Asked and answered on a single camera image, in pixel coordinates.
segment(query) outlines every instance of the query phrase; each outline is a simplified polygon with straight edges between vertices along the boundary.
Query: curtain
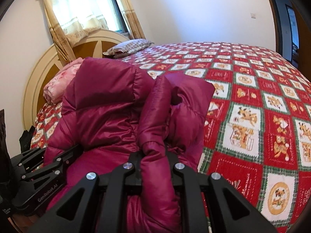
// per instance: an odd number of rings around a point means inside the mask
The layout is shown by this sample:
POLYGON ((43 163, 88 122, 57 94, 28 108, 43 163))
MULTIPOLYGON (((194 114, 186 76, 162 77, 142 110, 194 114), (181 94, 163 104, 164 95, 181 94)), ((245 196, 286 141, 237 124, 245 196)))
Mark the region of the curtain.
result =
POLYGON ((130 29, 130 37, 133 39, 145 38, 142 27, 138 21, 135 10, 130 0, 119 0, 119 8, 124 16, 124 19, 130 29))
POLYGON ((96 0, 43 0, 52 39, 63 64, 76 59, 72 47, 89 33, 108 29, 96 0))

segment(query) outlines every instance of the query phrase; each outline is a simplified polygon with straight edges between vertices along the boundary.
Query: magenta down jacket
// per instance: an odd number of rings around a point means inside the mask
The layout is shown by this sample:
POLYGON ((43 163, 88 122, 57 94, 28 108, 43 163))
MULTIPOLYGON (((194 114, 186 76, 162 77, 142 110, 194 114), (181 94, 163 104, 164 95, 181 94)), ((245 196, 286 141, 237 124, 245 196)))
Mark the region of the magenta down jacket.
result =
POLYGON ((153 80, 145 70, 110 59, 87 58, 63 97, 62 118, 44 164, 75 144, 84 153, 68 168, 67 185, 51 208, 88 172, 105 174, 143 150, 143 189, 128 197, 128 233, 181 232, 179 199, 171 183, 163 140, 195 171, 212 84, 181 73, 153 80))

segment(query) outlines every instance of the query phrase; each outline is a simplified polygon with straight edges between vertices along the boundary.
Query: window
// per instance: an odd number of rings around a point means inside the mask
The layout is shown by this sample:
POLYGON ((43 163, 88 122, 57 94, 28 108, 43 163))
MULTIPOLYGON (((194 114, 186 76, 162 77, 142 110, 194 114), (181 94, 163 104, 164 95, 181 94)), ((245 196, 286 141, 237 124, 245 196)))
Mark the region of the window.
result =
POLYGON ((96 0, 111 31, 126 33, 127 27, 116 0, 96 0))

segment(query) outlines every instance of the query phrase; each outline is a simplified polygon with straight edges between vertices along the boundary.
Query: wooden headboard panel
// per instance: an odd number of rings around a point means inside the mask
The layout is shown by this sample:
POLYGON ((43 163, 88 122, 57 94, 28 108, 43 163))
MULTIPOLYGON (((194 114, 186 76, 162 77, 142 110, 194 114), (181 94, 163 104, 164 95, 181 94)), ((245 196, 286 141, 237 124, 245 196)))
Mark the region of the wooden headboard panel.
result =
MULTIPOLYGON (((73 47, 73 51, 77 58, 102 58, 103 52, 127 40, 128 38, 119 33, 99 30, 77 43, 73 47)), ((54 45, 43 54, 35 65, 26 85, 22 106, 22 121, 25 129, 29 129, 31 125, 34 125, 37 113, 46 103, 43 97, 44 86, 62 67, 54 45)))

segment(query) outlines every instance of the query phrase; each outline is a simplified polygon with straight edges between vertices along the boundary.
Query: metal screw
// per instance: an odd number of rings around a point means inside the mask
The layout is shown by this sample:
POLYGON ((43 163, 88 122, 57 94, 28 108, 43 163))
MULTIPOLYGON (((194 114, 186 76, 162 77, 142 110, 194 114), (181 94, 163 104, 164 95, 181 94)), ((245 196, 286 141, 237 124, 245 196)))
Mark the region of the metal screw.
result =
POLYGON ((175 168, 178 170, 183 170, 185 168, 185 165, 183 163, 176 163, 175 168))
POLYGON ((93 179, 96 178, 96 173, 94 173, 94 172, 89 172, 89 173, 86 175, 86 178, 87 178, 88 180, 93 180, 93 179))
POLYGON ((219 180, 221 178, 221 175, 218 172, 214 172, 214 173, 211 174, 211 177, 214 180, 219 180))
POLYGON ((123 164, 124 169, 130 170, 132 167, 133 167, 133 164, 130 162, 126 162, 123 164))

